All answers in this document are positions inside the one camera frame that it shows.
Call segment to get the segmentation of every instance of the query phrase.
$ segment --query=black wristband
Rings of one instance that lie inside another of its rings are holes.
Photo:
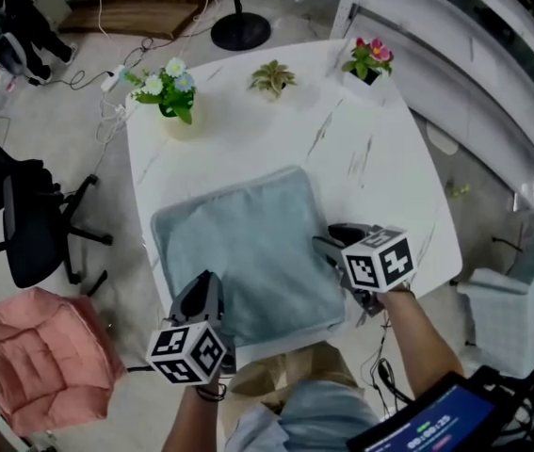
[[[221,402],[225,399],[225,395],[227,394],[227,385],[225,385],[224,383],[219,383],[218,387],[222,387],[222,393],[220,394],[215,394],[210,390],[206,390],[200,385],[197,385],[195,387],[195,391],[200,396],[200,398],[202,400],[205,400],[206,402]]]
[[[395,286],[390,291],[393,291],[395,293],[410,293],[411,295],[415,296],[415,293],[411,291],[411,288],[409,288],[406,282],[402,282],[401,284]]]

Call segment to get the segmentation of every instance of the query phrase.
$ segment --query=human arm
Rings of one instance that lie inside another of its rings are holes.
[[[203,388],[217,394],[219,376],[217,372]],[[204,400],[194,387],[185,388],[162,452],[217,452],[217,419],[218,402]]]
[[[379,295],[390,316],[405,373],[415,397],[429,390],[448,372],[463,375],[457,355],[429,321],[412,293]]]

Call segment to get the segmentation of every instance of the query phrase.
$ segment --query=person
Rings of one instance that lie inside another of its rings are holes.
[[[41,83],[52,78],[51,68],[44,65],[32,44],[45,48],[70,65],[75,45],[67,45],[51,30],[49,23],[30,0],[0,0],[0,33],[11,33],[22,45],[26,66]]]
[[[415,397],[448,372],[463,374],[453,350],[434,329],[413,293],[380,295]],[[282,371],[288,385],[277,390]],[[198,392],[187,387],[163,452],[216,452],[218,377]],[[344,451],[346,441],[376,425],[342,356],[326,343],[250,363],[221,402],[229,440],[225,452]]]

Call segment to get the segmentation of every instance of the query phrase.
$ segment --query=pink flower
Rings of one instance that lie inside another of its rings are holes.
[[[392,52],[380,39],[375,38],[371,41],[371,56],[378,62],[387,62],[392,58]]]

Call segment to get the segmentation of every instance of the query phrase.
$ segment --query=person's leg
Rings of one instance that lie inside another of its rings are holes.
[[[249,363],[235,374],[218,412],[227,439],[234,432],[239,417],[271,399],[282,374],[283,356]]]
[[[359,388],[340,350],[327,342],[287,353],[285,375],[288,385],[295,385],[302,380],[327,380]]]
[[[42,60],[32,47],[30,40],[22,36],[16,36],[16,38],[24,49],[27,69],[41,80],[47,80],[51,76],[51,67],[42,63]]]
[[[37,38],[37,42],[54,56],[59,57],[63,62],[70,63],[72,60],[74,49],[70,45],[66,45],[61,41],[55,32],[52,32],[51,30],[43,32]]]
[[[51,31],[51,26],[32,1],[8,0],[7,3],[7,13],[11,15],[14,26],[21,32],[27,32],[37,47],[47,49],[64,62],[70,62],[73,48]]]

